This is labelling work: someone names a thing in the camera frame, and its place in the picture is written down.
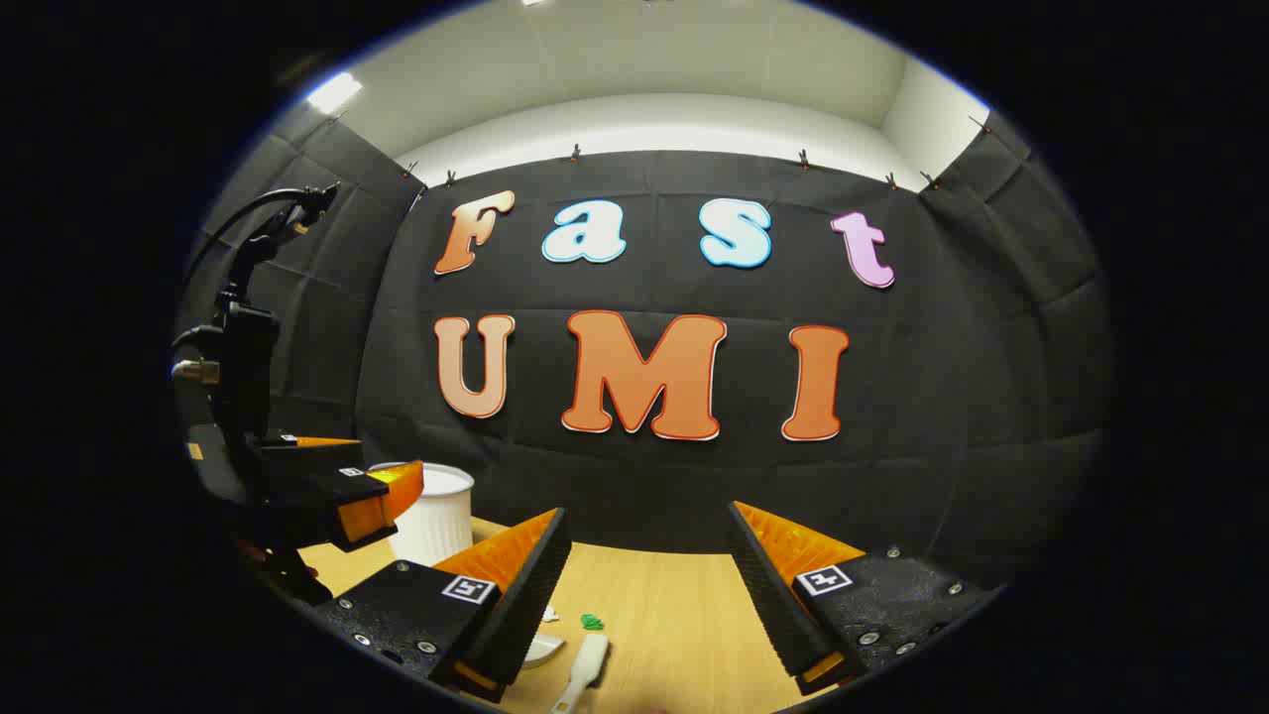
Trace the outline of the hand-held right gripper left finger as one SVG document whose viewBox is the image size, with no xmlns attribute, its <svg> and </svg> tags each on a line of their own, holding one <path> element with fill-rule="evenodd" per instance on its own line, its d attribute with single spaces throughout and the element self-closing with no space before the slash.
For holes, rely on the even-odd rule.
<svg viewBox="0 0 1269 714">
<path fill-rule="evenodd" d="M 571 547 L 567 514 L 553 509 L 435 566 L 393 561 L 313 616 L 412 681 L 499 703 L 516 682 Z"/>
</svg>

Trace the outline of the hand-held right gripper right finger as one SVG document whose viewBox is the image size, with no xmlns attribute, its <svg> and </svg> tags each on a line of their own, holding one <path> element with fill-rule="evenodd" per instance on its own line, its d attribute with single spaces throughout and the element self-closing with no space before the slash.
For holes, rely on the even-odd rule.
<svg viewBox="0 0 1269 714">
<path fill-rule="evenodd" d="M 865 552 L 739 501 L 727 516 L 730 555 L 803 695 L 912 658 L 997 596 L 897 547 Z"/>
</svg>

